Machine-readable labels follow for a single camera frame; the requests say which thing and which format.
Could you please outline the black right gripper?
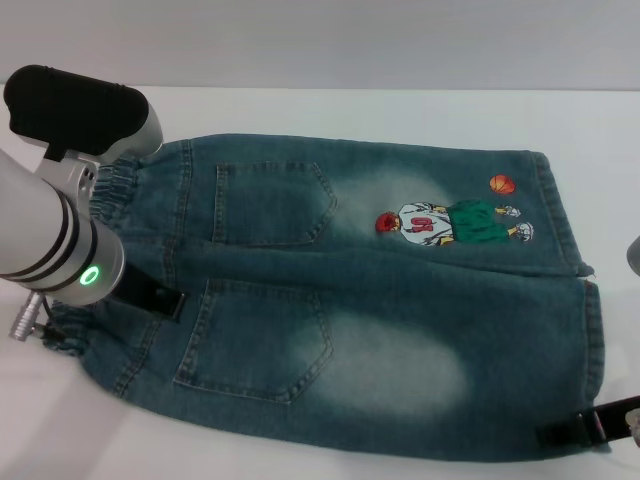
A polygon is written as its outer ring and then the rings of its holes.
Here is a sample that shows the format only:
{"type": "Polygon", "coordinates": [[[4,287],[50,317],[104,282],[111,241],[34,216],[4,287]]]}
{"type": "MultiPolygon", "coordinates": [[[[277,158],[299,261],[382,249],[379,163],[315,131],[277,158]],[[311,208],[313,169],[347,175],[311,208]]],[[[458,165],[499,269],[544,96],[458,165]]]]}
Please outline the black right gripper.
{"type": "Polygon", "coordinates": [[[601,443],[632,438],[639,443],[639,397],[629,397],[599,405],[589,412],[541,427],[537,440],[542,446],[596,446],[601,443]]]}

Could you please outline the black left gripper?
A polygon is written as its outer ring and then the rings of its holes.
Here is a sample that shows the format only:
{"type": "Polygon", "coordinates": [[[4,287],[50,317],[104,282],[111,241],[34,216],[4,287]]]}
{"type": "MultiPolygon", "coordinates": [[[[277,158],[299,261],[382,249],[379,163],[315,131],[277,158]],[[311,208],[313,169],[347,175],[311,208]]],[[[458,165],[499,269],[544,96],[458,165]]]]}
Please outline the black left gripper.
{"type": "Polygon", "coordinates": [[[188,295],[177,292],[162,282],[140,270],[133,264],[126,264],[123,273],[106,296],[148,313],[178,322],[188,295]]]}

